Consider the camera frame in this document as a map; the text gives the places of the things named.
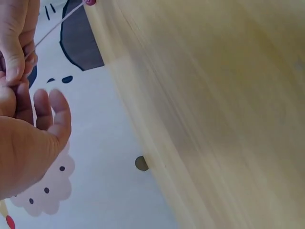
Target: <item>finger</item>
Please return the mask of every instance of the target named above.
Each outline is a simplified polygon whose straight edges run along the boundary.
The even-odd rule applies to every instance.
[[[29,92],[29,81],[22,81],[15,90],[17,106],[16,118],[34,125],[33,109]]]
[[[34,95],[34,106],[37,115],[36,127],[40,130],[48,130],[53,124],[53,115],[48,93],[39,89]]]
[[[32,54],[34,51],[35,51],[35,43],[33,40],[23,47],[24,56]]]
[[[14,91],[6,86],[0,86],[0,116],[15,115],[16,97]]]
[[[5,60],[6,80],[13,85],[24,73],[24,54],[17,35],[4,36],[2,39],[0,50]]]
[[[29,56],[29,58],[27,59],[27,61],[25,62],[25,66],[24,66],[24,75],[25,78],[29,77],[29,75],[32,73],[33,68],[36,66],[37,64],[37,55],[36,53],[32,52]]]
[[[66,98],[59,90],[52,90],[49,100],[55,111],[55,117],[54,124],[48,129],[48,133],[55,137],[54,145],[58,146],[57,150],[60,152],[66,146],[71,134],[71,112]]]

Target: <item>wood grain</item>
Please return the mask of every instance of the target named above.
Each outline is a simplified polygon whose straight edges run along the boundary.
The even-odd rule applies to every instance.
[[[304,1],[86,11],[181,228],[305,228]]]

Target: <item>fingernail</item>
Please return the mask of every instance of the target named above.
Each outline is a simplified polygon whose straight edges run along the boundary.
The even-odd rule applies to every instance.
[[[11,82],[14,81],[14,79],[17,78],[17,76],[19,75],[19,69],[14,68],[14,69],[8,69],[6,71],[6,81],[7,82]]]

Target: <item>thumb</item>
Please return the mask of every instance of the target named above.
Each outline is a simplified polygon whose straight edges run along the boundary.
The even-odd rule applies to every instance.
[[[0,41],[0,51],[5,60],[6,81],[9,84],[17,83],[24,72],[24,54],[18,35],[5,36]]]

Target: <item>white fabric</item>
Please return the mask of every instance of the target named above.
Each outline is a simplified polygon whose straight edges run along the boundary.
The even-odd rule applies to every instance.
[[[36,40],[61,19],[62,7],[50,21],[40,14]],[[72,135],[46,176],[0,203],[1,213],[5,217],[7,209],[17,229],[178,228],[150,171],[134,165],[141,150],[107,69],[82,72],[72,65],[60,47],[60,31],[37,48],[38,76],[30,93],[63,91],[71,106]],[[64,84],[69,75],[73,80]],[[47,83],[50,78],[55,81]],[[4,217],[1,229],[8,228]]]

